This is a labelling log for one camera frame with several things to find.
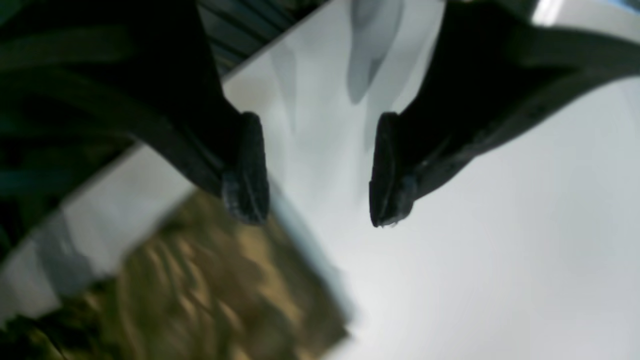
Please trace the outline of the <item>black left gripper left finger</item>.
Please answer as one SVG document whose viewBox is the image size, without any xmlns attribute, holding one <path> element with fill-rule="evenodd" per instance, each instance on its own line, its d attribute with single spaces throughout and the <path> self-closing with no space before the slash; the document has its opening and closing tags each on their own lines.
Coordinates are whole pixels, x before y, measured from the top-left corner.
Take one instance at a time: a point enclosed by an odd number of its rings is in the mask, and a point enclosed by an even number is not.
<svg viewBox="0 0 640 360">
<path fill-rule="evenodd" d="M 234 219 L 268 218 L 260 118 L 227 100 L 194 0 L 3 0 L 1 93 L 128 132 Z"/>
</svg>

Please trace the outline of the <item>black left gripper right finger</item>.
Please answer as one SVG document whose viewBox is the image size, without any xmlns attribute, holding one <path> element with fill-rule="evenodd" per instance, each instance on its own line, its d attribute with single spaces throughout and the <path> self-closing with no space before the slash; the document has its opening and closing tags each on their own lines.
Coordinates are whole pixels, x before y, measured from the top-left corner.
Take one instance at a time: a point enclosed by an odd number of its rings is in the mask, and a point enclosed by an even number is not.
<svg viewBox="0 0 640 360">
<path fill-rule="evenodd" d="M 639 75 L 637 0 L 448 0 L 414 99 L 375 130 L 375 227 L 590 91 Z"/>
</svg>

